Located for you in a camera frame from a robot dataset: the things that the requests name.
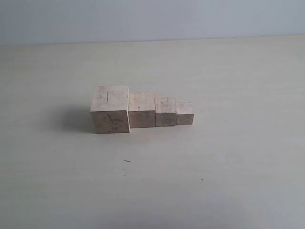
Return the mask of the third largest wooden cube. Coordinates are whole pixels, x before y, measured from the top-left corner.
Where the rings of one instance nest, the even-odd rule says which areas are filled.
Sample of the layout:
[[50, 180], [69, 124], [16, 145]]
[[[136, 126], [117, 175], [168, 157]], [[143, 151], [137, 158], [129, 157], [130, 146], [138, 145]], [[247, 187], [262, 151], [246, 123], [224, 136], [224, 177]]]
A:
[[175, 126], [177, 119], [174, 97], [155, 98], [155, 126]]

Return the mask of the smallest wooden cube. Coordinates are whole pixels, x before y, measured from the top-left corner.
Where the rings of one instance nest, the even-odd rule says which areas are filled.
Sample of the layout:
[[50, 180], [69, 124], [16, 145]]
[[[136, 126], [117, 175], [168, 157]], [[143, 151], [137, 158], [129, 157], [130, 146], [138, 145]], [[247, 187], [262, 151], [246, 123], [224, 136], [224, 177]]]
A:
[[176, 102], [176, 124], [177, 125], [192, 125], [194, 111], [191, 102]]

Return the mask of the second largest wooden cube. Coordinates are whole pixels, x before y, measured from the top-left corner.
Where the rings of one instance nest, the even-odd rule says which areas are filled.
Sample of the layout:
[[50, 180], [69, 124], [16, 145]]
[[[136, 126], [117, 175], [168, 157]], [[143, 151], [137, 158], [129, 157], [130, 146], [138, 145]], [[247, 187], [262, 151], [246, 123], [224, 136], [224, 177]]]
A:
[[130, 93], [129, 122], [130, 128], [155, 127], [154, 93]]

